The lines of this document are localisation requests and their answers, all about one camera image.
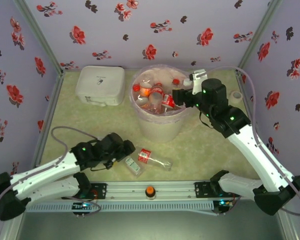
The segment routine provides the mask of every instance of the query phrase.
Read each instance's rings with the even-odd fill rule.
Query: purple wall
[[[255,83],[262,140],[288,170],[300,175],[300,0],[283,1],[245,70]],[[300,212],[300,202],[294,202]],[[300,217],[293,219],[300,228]]]
[[[237,66],[269,1],[26,0],[59,63],[71,65],[67,68]]]
[[[0,173],[30,168],[56,78],[13,1],[0,1]]]

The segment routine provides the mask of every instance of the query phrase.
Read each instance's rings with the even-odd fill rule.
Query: trash bin
[[[180,80],[179,87],[184,88],[181,83],[183,83],[185,78],[188,78],[188,73],[168,65],[152,65],[142,68],[131,81],[129,98],[136,116],[138,117],[138,123],[142,134],[152,142],[166,143],[173,140],[178,135],[187,116],[190,114],[190,109],[182,106],[177,110],[154,114],[148,109],[140,107],[136,103],[136,96],[133,88],[141,82],[145,75],[152,76],[155,82],[160,82],[162,87],[171,93],[173,80]]]

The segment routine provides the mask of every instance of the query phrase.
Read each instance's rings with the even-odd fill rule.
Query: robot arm
[[[120,162],[134,151],[135,147],[131,141],[123,141],[119,135],[111,133],[102,140],[80,142],[66,153],[59,164],[58,158],[13,176],[7,172],[1,173],[0,195],[4,191],[7,192],[0,197],[0,220],[13,219],[22,214],[26,206],[38,202],[76,195],[84,197],[90,191],[91,184],[87,176],[80,171],[99,164],[103,164],[105,169],[110,169],[114,162]]]
[[[174,102],[179,106],[185,104],[186,108],[198,108],[200,114],[208,117],[212,127],[242,152],[260,177],[260,180],[253,180],[222,170],[210,179],[211,188],[216,194],[226,192],[247,197],[265,213],[274,215],[296,195],[286,179],[299,191],[300,176],[293,176],[285,169],[259,137],[261,146],[257,145],[248,117],[239,108],[229,105],[226,86],[219,79],[208,79],[205,72],[204,69],[195,71],[185,79],[186,85],[193,82],[192,89],[173,90]],[[283,171],[284,176],[280,175],[260,147]]]

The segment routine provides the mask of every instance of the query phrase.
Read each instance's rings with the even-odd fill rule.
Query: floor
[[[285,240],[277,216],[241,200],[225,216],[195,212],[26,213],[17,240]]]
[[[80,102],[75,95],[80,72],[67,72],[64,78],[51,128],[66,125],[95,135],[105,136],[115,132],[123,139],[128,139],[135,146],[153,151],[163,157],[173,160],[171,171],[163,168],[145,165],[145,171],[138,181],[186,181],[208,180],[220,170],[228,170],[240,177],[258,179],[258,175],[243,154],[219,132],[204,126],[199,120],[199,111],[188,117],[179,135],[170,142],[156,143],[145,138],[138,126],[138,117],[129,100],[130,82],[136,70],[125,72],[126,93],[123,103],[118,106],[100,107]],[[217,70],[208,76],[220,79],[226,86],[227,94],[239,90],[235,72],[232,70]],[[244,103],[234,105],[245,112]],[[79,142],[89,141],[82,134],[60,129],[55,135],[66,142],[69,148]],[[41,164],[52,161],[64,152],[64,148],[51,136],[48,137]],[[90,181],[136,181],[136,178],[123,161],[110,170],[84,173]]]

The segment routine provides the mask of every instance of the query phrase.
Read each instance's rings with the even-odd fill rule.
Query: red bottle label
[[[158,87],[158,86],[155,86],[151,89],[151,92],[150,94],[153,94],[153,93],[159,93],[161,94],[162,96],[164,95],[164,91],[161,87]]]
[[[148,162],[150,154],[151,154],[151,151],[148,151],[148,150],[143,148],[138,154],[139,155],[138,161],[143,162],[143,163],[146,164]]]
[[[172,95],[170,94],[165,94],[163,96],[163,101],[162,101],[162,105],[165,106],[165,107],[168,107],[168,108],[174,108],[175,107],[175,101],[172,97]]]

